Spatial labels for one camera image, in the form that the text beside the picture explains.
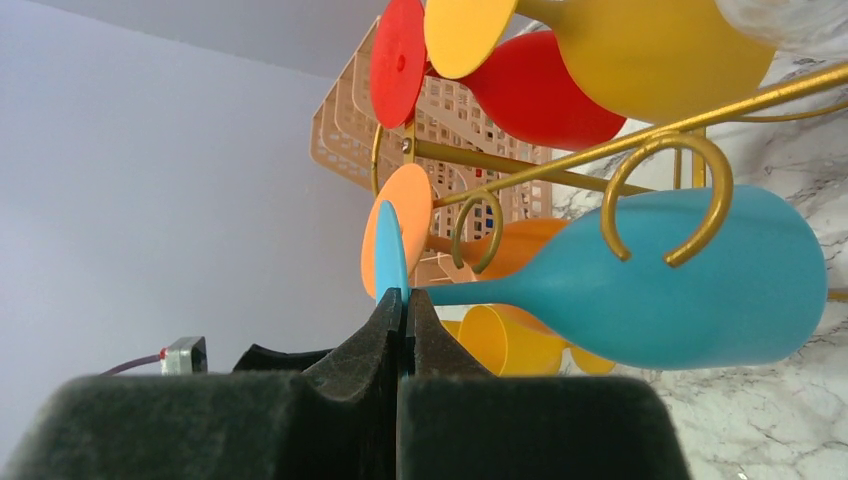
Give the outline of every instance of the white wall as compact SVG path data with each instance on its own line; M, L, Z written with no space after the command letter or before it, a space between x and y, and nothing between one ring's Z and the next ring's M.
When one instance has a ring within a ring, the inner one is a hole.
M0 2L0 462L72 377L362 324L370 193L308 156L330 83Z

